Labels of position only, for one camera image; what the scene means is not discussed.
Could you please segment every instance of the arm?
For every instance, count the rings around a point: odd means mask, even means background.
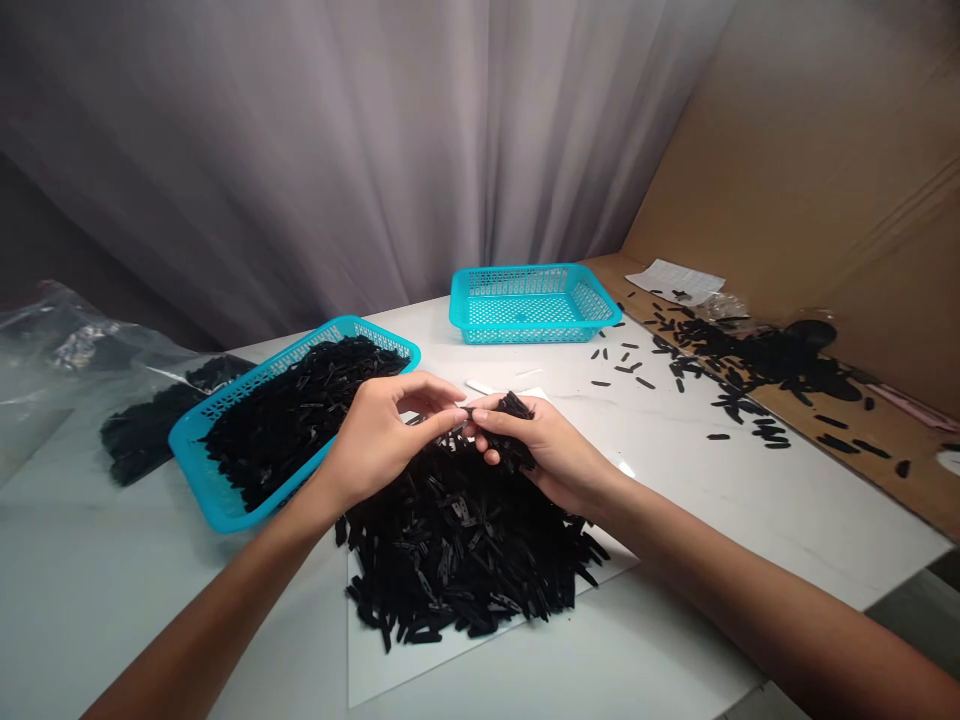
[[[960,717],[960,685],[885,628],[623,475],[550,403],[523,398],[535,418],[520,420],[484,412],[498,400],[473,403],[466,432],[526,443],[547,497],[630,548],[808,713]],[[477,448],[499,462],[482,433]]]
[[[204,718],[307,555],[347,509],[397,477],[424,445],[466,420],[463,393],[426,373],[364,383],[330,453],[263,531],[83,715]],[[400,413],[428,416],[415,427]]]

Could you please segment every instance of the clear plastic bag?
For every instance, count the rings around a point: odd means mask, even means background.
[[[82,408],[100,420],[90,442],[103,443],[114,481],[130,485],[172,457],[167,435],[184,412],[253,367],[107,318],[59,283],[40,291],[0,313],[0,484]]]
[[[728,335],[749,334],[757,329],[747,304],[736,295],[715,292],[697,308]]]

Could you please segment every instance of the hand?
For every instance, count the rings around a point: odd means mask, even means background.
[[[492,410],[502,397],[502,393],[488,395],[470,403],[468,407],[474,408],[473,420],[463,434],[476,437],[477,450],[491,465],[500,462],[500,453],[493,450],[478,431],[489,430],[517,438],[530,448],[537,461],[536,469],[524,474],[564,510],[590,518],[606,494],[611,478],[620,473],[546,400],[521,397],[534,414],[533,420],[521,420]]]
[[[357,390],[340,433],[323,464],[298,493],[332,490],[343,511],[396,478],[431,440],[467,419],[456,401],[466,398],[450,383],[425,372],[367,380]],[[400,413],[426,419],[406,425]]]

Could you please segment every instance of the empty teal basket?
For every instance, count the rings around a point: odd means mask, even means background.
[[[210,432],[213,423],[224,410],[245,398],[258,385],[276,377],[298,362],[314,345],[324,340],[337,342],[345,336],[357,335],[366,335],[376,345],[386,350],[393,350],[400,357],[410,358],[410,362],[402,371],[404,373],[410,372],[420,363],[420,348],[409,340],[404,340],[362,318],[344,315],[322,325],[286,350],[281,350],[246,375],[242,375],[215,392],[202,403],[188,410],[173,426],[169,438],[170,449],[180,463],[204,517],[214,530],[221,533],[238,532],[264,520],[320,466],[333,444],[333,439],[320,448],[316,455],[291,475],[259,507],[247,512],[240,497],[240,491],[233,488],[227,478],[220,474],[219,465],[207,455],[207,446],[201,442],[202,438]]]
[[[623,313],[583,265],[464,268],[450,322],[470,344],[587,342]]]

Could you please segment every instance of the cardboard box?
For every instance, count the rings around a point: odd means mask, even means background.
[[[960,9],[740,0],[622,253],[727,278],[776,324],[960,417]]]

